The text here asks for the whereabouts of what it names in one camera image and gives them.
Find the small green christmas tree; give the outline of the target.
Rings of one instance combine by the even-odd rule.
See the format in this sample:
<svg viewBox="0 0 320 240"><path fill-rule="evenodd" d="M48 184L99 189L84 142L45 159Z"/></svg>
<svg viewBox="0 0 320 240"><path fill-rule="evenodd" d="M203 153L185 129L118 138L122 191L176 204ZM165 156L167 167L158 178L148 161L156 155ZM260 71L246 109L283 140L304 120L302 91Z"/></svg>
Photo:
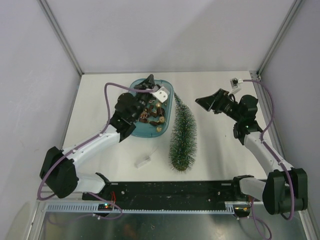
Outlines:
<svg viewBox="0 0 320 240"><path fill-rule="evenodd" d="M168 159L178 172L188 171L197 154L197 123L191 109L174 93L175 117L170 136Z"/></svg>

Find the clear battery box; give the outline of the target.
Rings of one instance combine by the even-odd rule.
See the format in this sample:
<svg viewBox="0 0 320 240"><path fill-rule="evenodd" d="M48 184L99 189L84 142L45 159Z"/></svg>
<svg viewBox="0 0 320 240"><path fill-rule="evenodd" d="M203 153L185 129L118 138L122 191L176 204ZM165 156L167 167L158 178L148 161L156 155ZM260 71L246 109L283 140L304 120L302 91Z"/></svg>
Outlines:
<svg viewBox="0 0 320 240"><path fill-rule="evenodd" d="M137 160L134 165L137 169L139 169L139 168L143 167L144 165L146 165L147 163L149 163L150 161L151 161L151 156L147 155L147 156L144 156L143 158Z"/></svg>

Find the dark brown bauble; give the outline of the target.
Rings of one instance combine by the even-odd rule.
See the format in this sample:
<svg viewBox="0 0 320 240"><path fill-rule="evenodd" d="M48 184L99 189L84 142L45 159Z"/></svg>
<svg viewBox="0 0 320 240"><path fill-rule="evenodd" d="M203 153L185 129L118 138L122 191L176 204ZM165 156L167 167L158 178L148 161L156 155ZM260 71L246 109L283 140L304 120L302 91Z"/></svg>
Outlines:
<svg viewBox="0 0 320 240"><path fill-rule="evenodd" d="M161 117L165 116L165 110L162 107L158 107L156 110L156 113L158 116L161 116Z"/></svg>

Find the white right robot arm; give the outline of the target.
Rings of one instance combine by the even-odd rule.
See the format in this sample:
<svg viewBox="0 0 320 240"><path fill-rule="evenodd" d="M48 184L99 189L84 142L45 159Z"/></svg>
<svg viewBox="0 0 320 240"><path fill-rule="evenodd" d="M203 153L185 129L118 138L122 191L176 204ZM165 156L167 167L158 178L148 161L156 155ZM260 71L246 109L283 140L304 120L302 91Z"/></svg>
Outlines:
<svg viewBox="0 0 320 240"><path fill-rule="evenodd" d="M235 101L228 91L219 89L195 102L207 112L223 113L235 121L234 138L254 155L267 176L266 180L252 175L234 177L235 185L230 188L230 194L235 200L251 196L262 201L271 215L291 214L308 208L308 175L302 168L294 168L267 140L261 139L263 130L256 121L257 98L247 94Z"/></svg>

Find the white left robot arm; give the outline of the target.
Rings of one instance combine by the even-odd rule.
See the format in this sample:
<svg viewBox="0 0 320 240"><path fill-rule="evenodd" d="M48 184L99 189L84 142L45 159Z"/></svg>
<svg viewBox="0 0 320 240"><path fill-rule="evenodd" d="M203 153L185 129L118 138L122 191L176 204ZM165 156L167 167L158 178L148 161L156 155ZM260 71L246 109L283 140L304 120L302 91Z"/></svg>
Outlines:
<svg viewBox="0 0 320 240"><path fill-rule="evenodd" d="M98 152L118 144L131 135L136 129L136 122L153 97L160 90L155 83L154 75L150 74L144 81L125 88L126 92L117 98L115 112L107 109L107 123L102 130L92 137L65 149L50 148L40 170L41 183L37 190L38 200L45 201L41 192L47 185L53 196L60 199L72 193L87 193L95 195L100 200L110 196L111 188L108 180L101 173L81 173L77 169L85 161L90 160Z"/></svg>

